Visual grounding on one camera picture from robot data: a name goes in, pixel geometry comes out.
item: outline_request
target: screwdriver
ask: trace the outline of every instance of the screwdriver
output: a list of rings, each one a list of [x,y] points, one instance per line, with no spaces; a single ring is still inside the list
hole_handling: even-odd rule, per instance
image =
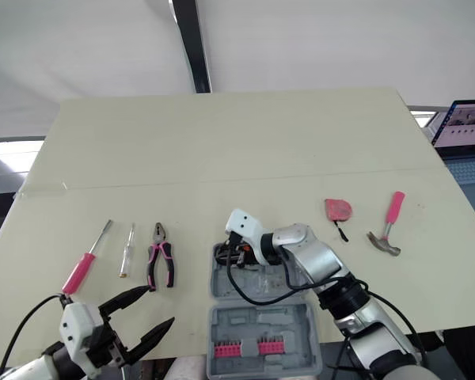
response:
[[[123,250],[123,261],[121,262],[120,268],[120,277],[128,276],[128,269],[130,268],[130,261],[132,258],[132,250],[134,248],[134,232],[135,232],[135,223],[132,223],[132,228],[130,228],[130,233],[128,234],[127,244]]]
[[[65,282],[65,285],[62,287],[62,292],[66,295],[72,295],[76,291],[78,291],[79,285],[81,285],[82,281],[85,279],[86,274],[89,271],[89,266],[92,264],[92,261],[95,259],[95,255],[93,251],[98,246],[98,243],[101,242],[102,237],[105,233],[109,230],[109,227],[112,225],[112,220],[109,219],[107,223],[105,223],[104,229],[102,230],[101,235],[98,239],[93,243],[92,248],[89,249],[87,253],[82,255],[80,261],[74,267],[74,270],[69,275],[69,278]]]

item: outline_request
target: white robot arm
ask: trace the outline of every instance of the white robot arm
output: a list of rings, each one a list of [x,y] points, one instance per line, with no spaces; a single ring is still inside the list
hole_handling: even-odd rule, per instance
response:
[[[250,214],[234,210],[226,224],[226,232],[231,242],[242,240],[249,244],[259,264],[269,265],[273,257],[293,260],[309,283],[324,283],[313,290],[321,308],[332,314],[334,323],[348,338],[348,353],[355,366],[376,378],[387,375],[388,380],[394,380],[393,373],[402,367],[415,368],[412,371],[416,375],[412,378],[437,378],[419,367],[420,354],[409,339],[333,250],[319,241],[308,226],[294,224],[266,230]],[[419,372],[431,377],[418,377]]]
[[[122,345],[109,320],[110,314],[125,309],[148,290],[148,286],[135,287],[100,306],[72,302],[68,298],[59,326],[62,342],[47,348],[40,358],[8,370],[0,376],[0,380],[95,378],[103,366],[122,367],[137,362],[160,342],[174,318],[155,326],[130,351]]]

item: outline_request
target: white table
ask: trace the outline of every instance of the white table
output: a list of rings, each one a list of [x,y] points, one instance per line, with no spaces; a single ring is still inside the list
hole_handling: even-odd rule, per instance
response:
[[[366,232],[382,230],[396,190],[407,196],[390,236],[402,248],[393,258]],[[347,244],[325,218],[327,197],[353,206]],[[211,247],[225,240],[235,207],[270,228],[311,225],[419,331],[475,325],[475,214],[394,90],[88,99],[62,104],[0,232],[0,359],[19,321],[60,290],[107,219],[115,224],[74,298],[100,304],[143,285],[146,247],[161,221],[175,287],[145,295],[112,325],[131,347],[175,316],[147,358],[205,353]],[[119,279],[132,221],[132,274]],[[308,297],[320,341],[340,340],[329,313]],[[59,339],[60,315],[56,302],[38,312],[9,364]]]

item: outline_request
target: laptop screen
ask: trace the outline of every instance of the laptop screen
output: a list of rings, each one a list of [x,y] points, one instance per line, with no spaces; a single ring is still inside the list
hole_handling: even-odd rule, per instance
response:
[[[475,101],[455,101],[431,143],[442,156],[475,155]]]

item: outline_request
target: pink screwdriver handle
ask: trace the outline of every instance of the pink screwdriver handle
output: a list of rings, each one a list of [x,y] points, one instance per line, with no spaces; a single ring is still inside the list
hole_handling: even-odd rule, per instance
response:
[[[401,209],[401,204],[403,203],[404,198],[405,194],[403,192],[394,193],[393,200],[389,206],[389,211],[387,211],[387,223],[394,224],[397,221],[397,217],[399,216],[399,210]]]
[[[82,255],[80,261],[74,267],[74,270],[69,275],[69,278],[63,285],[62,292],[66,295],[72,295],[78,291],[79,285],[86,277],[86,273],[89,271],[89,266],[92,264],[92,261],[95,260],[95,255],[92,253],[85,253]]]

